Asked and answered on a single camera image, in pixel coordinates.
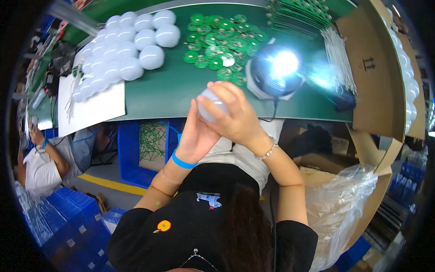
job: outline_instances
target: wristband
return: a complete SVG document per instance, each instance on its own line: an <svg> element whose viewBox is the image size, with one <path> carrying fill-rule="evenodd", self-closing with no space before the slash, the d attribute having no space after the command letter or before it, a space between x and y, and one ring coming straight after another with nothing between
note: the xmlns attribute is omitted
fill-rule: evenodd
<svg viewBox="0 0 435 272"><path fill-rule="evenodd" d="M180 160L179 158L177 158L177 156L175 156L175 151L177 150L177 148L175 148L174 152L172 153L172 160L175 162L176 165L178 165L184 169L192 169L193 167L195 167L198 164L198 163L190 164L190 163L184 162L184 161Z"/></svg>
<svg viewBox="0 0 435 272"><path fill-rule="evenodd" d="M48 144L47 139L44 139L44 142L42 143L42 149L44 149L47 144Z"/></svg>

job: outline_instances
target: white paper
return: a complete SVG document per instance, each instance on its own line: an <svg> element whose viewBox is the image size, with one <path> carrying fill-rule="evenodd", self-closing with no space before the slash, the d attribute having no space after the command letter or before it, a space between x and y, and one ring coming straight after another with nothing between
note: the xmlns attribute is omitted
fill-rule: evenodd
<svg viewBox="0 0 435 272"><path fill-rule="evenodd" d="M77 53L73 66L83 62L84 57ZM73 75L60 77L57 106L59 137L67 136L80 129L125 115L125 82L119 81L106 90L96 93L83 103L74 103L73 116L68 121L65 108L72 92Z"/></svg>

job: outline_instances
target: woman's right hand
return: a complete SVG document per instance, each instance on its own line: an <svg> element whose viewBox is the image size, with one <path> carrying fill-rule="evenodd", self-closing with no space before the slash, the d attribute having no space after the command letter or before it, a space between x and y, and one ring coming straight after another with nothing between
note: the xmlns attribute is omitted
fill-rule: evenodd
<svg viewBox="0 0 435 272"><path fill-rule="evenodd" d="M202 119L207 126L234 143L245 146L257 156L264 155L264 148L258 147L266 146L264 152L266 153L273 142L261 127L243 91L226 81L209 83L207 87L227 105L230 112L228 115L208 98L199 95L197 101L216 120L216 122L208 122Z"/></svg>

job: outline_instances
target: necklace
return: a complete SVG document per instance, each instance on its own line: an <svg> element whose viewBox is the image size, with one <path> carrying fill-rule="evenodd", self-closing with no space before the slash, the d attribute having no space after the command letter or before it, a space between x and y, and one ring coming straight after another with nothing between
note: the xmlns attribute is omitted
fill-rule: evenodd
<svg viewBox="0 0 435 272"><path fill-rule="evenodd" d="M182 265L180 265L180 268L181 267L183 267L190 259L192 259L193 257L199 257L199 258L201 258L201 259L203 259L204 261L206 261L209 265L211 265L215 270L216 270L216 272L219 272L217 269L216 269L216 267L214 267L214 265L212 265L209 261L207 261L203 256L201 256L201 255L199 255L199 254L196 254L198 252L198 249L197 248L194 248L193 249L193 255L191 255L190 257L189 257L189 259L187 259L185 262L183 262L183 264Z"/></svg>

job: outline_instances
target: woman's left hand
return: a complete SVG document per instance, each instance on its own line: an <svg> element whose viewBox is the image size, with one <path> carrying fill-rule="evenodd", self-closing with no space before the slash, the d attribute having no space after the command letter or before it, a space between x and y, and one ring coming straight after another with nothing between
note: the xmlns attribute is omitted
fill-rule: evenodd
<svg viewBox="0 0 435 272"><path fill-rule="evenodd" d="M195 164L207 155L220 138L219 134L199 120L198 104L192 99L180 144L175 152L177 158Z"/></svg>

